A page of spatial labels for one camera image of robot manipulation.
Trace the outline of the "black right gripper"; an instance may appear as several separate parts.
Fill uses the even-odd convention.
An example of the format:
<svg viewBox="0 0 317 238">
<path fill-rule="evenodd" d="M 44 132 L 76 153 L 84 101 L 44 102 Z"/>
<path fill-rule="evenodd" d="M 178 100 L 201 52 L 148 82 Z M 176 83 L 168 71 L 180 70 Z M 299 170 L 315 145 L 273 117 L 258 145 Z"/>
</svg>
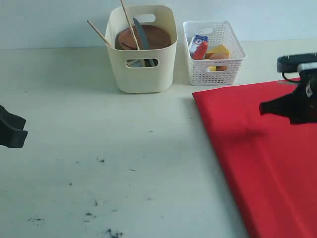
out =
<svg viewBox="0 0 317 238">
<path fill-rule="evenodd" d="M 290 124 L 304 124 L 317 122 L 317 75 L 308 74 L 301 77 L 301 82 L 294 91 L 295 93 L 295 116 L 294 96 L 292 93 L 259 105 L 260 115 L 273 114 L 288 118 Z"/>
</svg>

